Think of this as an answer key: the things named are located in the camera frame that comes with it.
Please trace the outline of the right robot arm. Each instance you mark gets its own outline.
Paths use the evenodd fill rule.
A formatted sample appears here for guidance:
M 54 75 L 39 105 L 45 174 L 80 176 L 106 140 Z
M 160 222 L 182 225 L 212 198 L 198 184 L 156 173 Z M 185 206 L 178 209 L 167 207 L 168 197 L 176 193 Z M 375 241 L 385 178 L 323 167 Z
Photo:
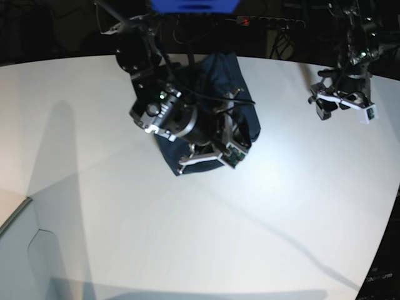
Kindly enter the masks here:
M 244 84 L 233 77 L 219 84 L 220 55 L 200 62 L 187 54 L 188 64 L 172 62 L 158 35 L 170 15 L 148 4 L 122 9 L 116 1 L 96 1 L 96 9 L 116 20 L 116 60 L 130 75 L 136 100 L 130 115 L 137 126 L 169 143 L 183 142 L 190 153 L 179 155 L 188 166 L 206 161 L 235 164 L 251 147 L 250 129 L 242 108 L 254 101 L 243 96 Z

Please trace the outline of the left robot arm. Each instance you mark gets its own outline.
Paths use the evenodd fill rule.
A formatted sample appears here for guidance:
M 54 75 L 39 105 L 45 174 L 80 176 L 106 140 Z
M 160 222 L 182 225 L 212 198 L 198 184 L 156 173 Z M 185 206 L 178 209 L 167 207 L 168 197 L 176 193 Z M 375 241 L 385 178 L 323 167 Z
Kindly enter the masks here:
M 354 109 L 359 121 L 369 124 L 378 118 L 371 99 L 371 68 L 386 51 L 399 46 L 399 34 L 385 31 L 374 1 L 329 1 L 341 40 L 336 67 L 320 70 L 319 82 L 310 87 L 309 104 L 323 121 L 337 109 Z

